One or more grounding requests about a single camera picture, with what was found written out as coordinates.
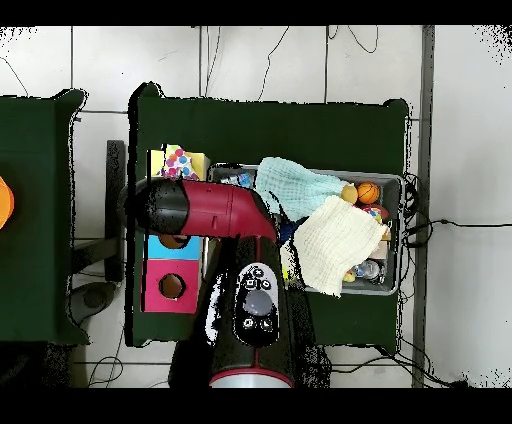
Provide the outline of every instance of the light blue towel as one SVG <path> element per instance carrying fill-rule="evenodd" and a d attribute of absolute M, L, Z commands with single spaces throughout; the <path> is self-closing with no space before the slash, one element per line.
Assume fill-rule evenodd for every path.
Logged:
<path fill-rule="evenodd" d="M 310 216 L 327 197 L 340 196 L 346 184 L 333 175 L 315 174 L 298 163 L 269 157 L 258 166 L 255 190 L 272 213 L 279 213 L 281 203 L 288 218 L 297 221 Z"/>

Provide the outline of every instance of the dark green tablecloth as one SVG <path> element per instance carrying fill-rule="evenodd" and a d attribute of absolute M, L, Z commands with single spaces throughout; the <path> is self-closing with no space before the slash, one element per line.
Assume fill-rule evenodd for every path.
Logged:
<path fill-rule="evenodd" d="M 84 99 L 0 97 L 0 176 L 14 212 L 0 229 L 0 340 L 87 343 L 67 318 L 72 116 Z"/>
<path fill-rule="evenodd" d="M 146 151 L 163 143 L 203 152 L 215 162 L 259 164 L 280 156 L 307 168 L 401 175 L 407 104 L 285 104 L 213 99 L 165 98 L 154 84 L 142 85 L 130 100 L 130 149 L 136 143 L 136 178 L 146 174 Z M 133 160 L 134 150 L 130 150 Z M 143 242 L 135 242 L 133 334 L 146 339 L 182 340 L 193 316 L 140 312 Z M 376 344 L 394 352 L 397 296 L 310 293 L 319 344 Z"/>

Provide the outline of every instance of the water bottle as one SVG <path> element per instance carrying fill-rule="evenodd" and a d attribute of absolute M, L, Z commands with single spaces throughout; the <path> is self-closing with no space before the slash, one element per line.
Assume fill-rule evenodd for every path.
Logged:
<path fill-rule="evenodd" d="M 359 265 L 356 265 L 353 270 L 356 273 L 356 277 L 374 280 L 379 276 L 380 267 L 377 262 L 367 259 Z"/>

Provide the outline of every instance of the white cloth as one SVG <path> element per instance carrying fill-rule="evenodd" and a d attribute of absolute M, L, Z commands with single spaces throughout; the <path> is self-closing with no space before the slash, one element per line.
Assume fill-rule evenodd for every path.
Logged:
<path fill-rule="evenodd" d="M 304 284 L 340 296 L 345 273 L 370 256 L 386 228 L 365 211 L 329 196 L 293 235 L 299 263 L 294 263 L 291 239 L 281 247 L 281 261 L 286 269 L 300 272 Z"/>

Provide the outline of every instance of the gray storage bin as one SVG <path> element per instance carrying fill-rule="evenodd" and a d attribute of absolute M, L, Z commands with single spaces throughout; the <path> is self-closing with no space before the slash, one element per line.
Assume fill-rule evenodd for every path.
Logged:
<path fill-rule="evenodd" d="M 238 165 L 233 168 L 232 164 L 217 163 L 210 166 L 208 171 L 208 181 L 220 182 L 224 178 L 232 175 L 248 173 L 256 179 L 257 165 Z M 384 266 L 385 274 L 380 280 L 380 284 L 371 283 L 362 278 L 356 278 L 352 283 L 343 283 L 343 293 L 389 296 L 398 289 L 400 269 L 402 265 L 402 233 L 404 228 L 403 208 L 405 205 L 405 181 L 398 175 L 391 174 L 373 174 L 365 172 L 348 171 L 330 171 L 312 169 L 318 174 L 334 175 L 344 181 L 355 183 L 356 185 L 365 181 L 371 181 L 380 188 L 380 196 L 377 202 L 387 209 L 390 218 L 387 221 L 391 230 L 391 242 L 387 261 L 376 260 Z M 311 287 L 307 291 L 316 291 Z"/>

